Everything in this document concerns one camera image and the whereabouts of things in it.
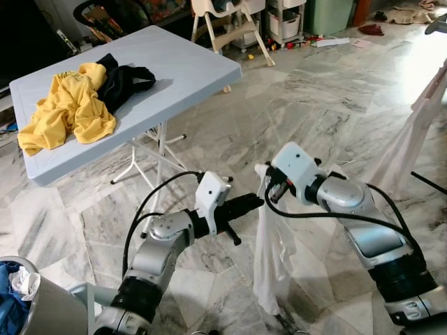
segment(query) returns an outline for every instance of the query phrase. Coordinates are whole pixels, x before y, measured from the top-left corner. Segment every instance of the white high chair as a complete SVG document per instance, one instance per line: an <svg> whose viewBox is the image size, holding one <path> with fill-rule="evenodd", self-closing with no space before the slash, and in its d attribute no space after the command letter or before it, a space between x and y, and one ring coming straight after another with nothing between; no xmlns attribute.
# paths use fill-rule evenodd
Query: white high chair
<svg viewBox="0 0 447 335"><path fill-rule="evenodd" d="M194 17L193 34L191 37L191 42L196 41L199 17L205 16L205 21L207 24L208 32L210 33L211 44L214 52L219 53L219 50L232 40L235 40L236 38L239 38L244 34L254 32L256 40L258 40L259 46L261 47L263 54L267 59L267 65L274 66L273 59L270 58L270 55L268 54L268 51L264 46L264 42L261 36L259 35L259 31L255 23L253 22L251 15L249 14L249 9L247 8L245 0L240 0L240 2L236 6L232 2L228 2L226 4L226 10L223 12L217 12L215 10L212 4L212 0L191 0L191 4L193 6L194 12L196 13L196 16ZM236 13L238 27L235 30L225 33L224 35L216 37L214 35L214 30L212 28L210 13L213 14L213 16L219 18ZM242 24L242 13L244 13L245 17L247 18L247 22L245 22L244 24ZM223 88L223 91L225 93L230 92L231 91L230 86L225 86Z"/></svg>

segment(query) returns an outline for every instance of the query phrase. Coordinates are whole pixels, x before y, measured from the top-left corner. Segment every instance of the green bin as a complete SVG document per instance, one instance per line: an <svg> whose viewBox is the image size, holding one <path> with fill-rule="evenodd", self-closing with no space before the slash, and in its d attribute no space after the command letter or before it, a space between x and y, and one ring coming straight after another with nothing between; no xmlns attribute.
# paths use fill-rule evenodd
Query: green bin
<svg viewBox="0 0 447 335"><path fill-rule="evenodd" d="M307 0L307 28L315 35L331 35L348 25L353 0Z"/></svg>

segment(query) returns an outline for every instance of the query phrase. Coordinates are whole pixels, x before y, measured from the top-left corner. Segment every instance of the blue clothing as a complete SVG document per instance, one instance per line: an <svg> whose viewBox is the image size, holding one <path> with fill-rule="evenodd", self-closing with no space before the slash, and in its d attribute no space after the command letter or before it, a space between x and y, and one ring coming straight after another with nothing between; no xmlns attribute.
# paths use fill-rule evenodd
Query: blue clothing
<svg viewBox="0 0 447 335"><path fill-rule="evenodd" d="M12 290L8 275L19 271L15 262L0 262L0 335L16 335L27 319L30 301Z"/></svg>

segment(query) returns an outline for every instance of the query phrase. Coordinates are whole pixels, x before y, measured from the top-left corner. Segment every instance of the black cable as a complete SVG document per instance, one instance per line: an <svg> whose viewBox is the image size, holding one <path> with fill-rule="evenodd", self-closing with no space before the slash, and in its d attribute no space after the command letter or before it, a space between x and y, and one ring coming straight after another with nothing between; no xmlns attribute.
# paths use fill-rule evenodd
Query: black cable
<svg viewBox="0 0 447 335"><path fill-rule="evenodd" d="M411 171L411 175L419 180L421 180L422 182L426 183L427 185L430 185L432 188L437 189L439 192L444 193L445 195L447 195L447 190L443 187L441 187L440 185L434 183L433 181L425 178L424 176L421 176L420 174Z"/></svg>
<svg viewBox="0 0 447 335"><path fill-rule="evenodd" d="M123 271L123 277L128 269L128 258L129 258L129 246L131 244L131 239L132 239L132 235L135 232L135 229L138 227L138 224L142 221L139 220L139 217L141 215L142 210L145 208L147 202L149 201L149 199L159 190L161 190L164 186L168 185L170 182L172 182L173 180L176 180L177 178L181 177L181 176L185 176L187 174L194 174L197 178L199 178L199 176L201 175L201 172L196 172L196 171L185 171L185 172L181 172L178 173L174 176L172 176L171 178L169 178L168 180L166 180L165 182L161 183L160 185L158 185L156 188L154 188L148 195L147 197L141 202L140 207L138 207L137 212L135 213L135 216L133 217L132 223L131 223L131 227L129 228L129 231L127 233L127 237L126 237L126 242L124 244L124 252L123 252L123 265L122 265L122 271ZM146 217L148 216L155 216L155 215L163 215L160 213L148 213L145 214Z"/></svg>
<svg viewBox="0 0 447 335"><path fill-rule="evenodd" d="M355 215L355 214L345 214L345 213L286 213L285 211L280 211L278 208L273 206L273 204L270 201L269 198L269 192L273 187L273 183L270 183L267 188L265 189L264 194L264 200L265 203L267 203L267 206L276 214L280 216L285 216L287 218L347 218L351 220L359 220L359 221L367 221L371 223L376 223L377 225L382 225L384 227L390 228L398 233L400 233L402 236L404 236L410 244L413 246L415 253L419 255L420 261L423 263L423 266L426 267L427 263L424 258L424 254L422 250L420 249L420 246L418 242L414 239L414 237L411 236L408 232L403 230L402 228L397 227L396 225L393 225L389 222L385 222L376 218L368 218L367 216L361 216L361 215Z"/></svg>
<svg viewBox="0 0 447 335"><path fill-rule="evenodd" d="M410 229L408 229L408 225L406 225L406 222L403 218L403 216L401 215L399 209L397 208L396 204L394 203L393 199L391 199L388 194L386 194L384 191L382 191L380 188L378 188L375 185L371 185L371 184L367 184L369 188L372 188L373 190L375 190L378 194L380 194L383 199L386 200L386 202L390 205L391 209L393 210L394 214L396 215L400 225L402 226L402 229L405 230L406 232L410 233Z"/></svg>

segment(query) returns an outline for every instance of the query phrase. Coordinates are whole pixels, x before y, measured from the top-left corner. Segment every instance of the black cloth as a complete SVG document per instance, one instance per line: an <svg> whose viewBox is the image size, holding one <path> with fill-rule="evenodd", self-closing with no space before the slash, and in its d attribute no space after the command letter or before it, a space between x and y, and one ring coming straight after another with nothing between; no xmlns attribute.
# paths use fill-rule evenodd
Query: black cloth
<svg viewBox="0 0 447 335"><path fill-rule="evenodd" d="M118 62L111 54L106 54L97 61L106 69L107 80L98 90L98 99L105 103L110 114L114 114L134 93L147 91L154 86L155 75L147 68L118 66ZM133 79L142 82L133 83Z"/></svg>

